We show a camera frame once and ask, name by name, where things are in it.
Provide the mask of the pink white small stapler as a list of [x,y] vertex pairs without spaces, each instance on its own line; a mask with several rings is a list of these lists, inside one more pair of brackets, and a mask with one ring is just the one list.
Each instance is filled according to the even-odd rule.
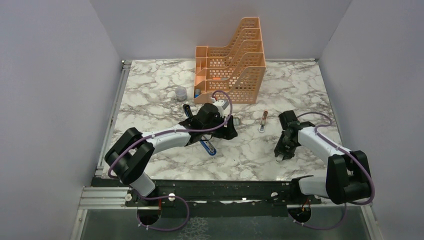
[[262,117],[261,117],[261,120],[260,120],[260,123],[259,123],[259,127],[258,127],[258,131],[260,133],[265,132],[267,116],[268,116],[268,111],[265,110],[262,114]]

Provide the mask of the staple tray with staples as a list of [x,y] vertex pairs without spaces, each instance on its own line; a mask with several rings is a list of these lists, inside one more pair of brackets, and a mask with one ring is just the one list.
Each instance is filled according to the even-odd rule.
[[233,117],[233,125],[240,126],[242,124],[241,119],[239,117]]

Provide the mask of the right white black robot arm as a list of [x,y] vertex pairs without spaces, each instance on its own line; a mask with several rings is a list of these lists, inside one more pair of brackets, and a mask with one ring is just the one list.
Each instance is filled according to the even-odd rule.
[[309,121],[301,122],[294,111],[279,114],[281,136],[274,149],[275,157],[289,160],[298,147],[309,149],[327,166],[321,176],[308,175],[292,180],[289,199],[300,204],[308,196],[331,200],[334,204],[370,204],[375,197],[367,155],[352,151],[318,131],[319,126]]

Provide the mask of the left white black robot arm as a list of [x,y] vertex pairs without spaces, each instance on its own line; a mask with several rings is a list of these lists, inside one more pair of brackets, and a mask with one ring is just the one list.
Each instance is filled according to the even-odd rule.
[[150,134],[131,127],[108,150],[104,160],[121,183],[138,192],[138,199],[144,205],[152,205],[157,200],[156,185],[145,173],[151,157],[168,149],[201,142],[205,135],[225,140],[237,137],[233,116],[224,116],[224,110],[231,107],[227,100],[205,103],[197,114]]

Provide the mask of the blue item in organizer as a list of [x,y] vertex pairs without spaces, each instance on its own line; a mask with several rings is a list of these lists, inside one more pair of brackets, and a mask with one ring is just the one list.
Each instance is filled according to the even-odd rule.
[[195,89],[194,90],[194,98],[197,98],[200,94],[201,94],[201,90],[200,89]]

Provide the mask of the clear plastic jar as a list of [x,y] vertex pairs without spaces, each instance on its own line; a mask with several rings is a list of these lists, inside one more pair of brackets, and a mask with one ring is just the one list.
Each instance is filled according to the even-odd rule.
[[183,86],[178,86],[175,89],[175,98],[178,102],[183,102],[187,99],[187,89]]

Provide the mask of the orange plastic file organizer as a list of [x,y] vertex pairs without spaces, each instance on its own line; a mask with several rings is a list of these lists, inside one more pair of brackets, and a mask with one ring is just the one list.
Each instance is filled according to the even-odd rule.
[[[225,99],[233,104],[255,104],[266,71],[259,17],[244,17],[226,46],[197,46],[193,101]],[[194,98],[195,89],[201,94]]]

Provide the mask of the left aluminium side rail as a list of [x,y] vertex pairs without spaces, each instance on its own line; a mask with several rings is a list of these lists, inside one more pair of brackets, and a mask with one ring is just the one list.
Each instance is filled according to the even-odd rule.
[[116,124],[116,117],[118,116],[118,112],[120,109],[122,97],[124,95],[125,87],[127,84],[128,76],[130,73],[130,69],[132,66],[132,60],[123,60],[122,63],[122,70],[118,81],[117,90],[115,93],[115,97],[111,106],[111,111],[107,120],[106,125],[106,132],[102,141],[102,146],[98,158],[98,163],[94,172],[95,178],[100,178],[103,174],[104,169],[104,156],[107,153],[109,149],[109,145],[112,140],[113,132],[115,129]]

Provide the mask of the aluminium front rail frame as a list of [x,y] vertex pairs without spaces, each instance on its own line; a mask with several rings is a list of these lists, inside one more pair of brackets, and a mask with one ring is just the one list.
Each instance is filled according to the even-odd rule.
[[300,196],[288,181],[157,180],[148,200],[115,180],[82,190],[73,240],[380,240],[370,206]]

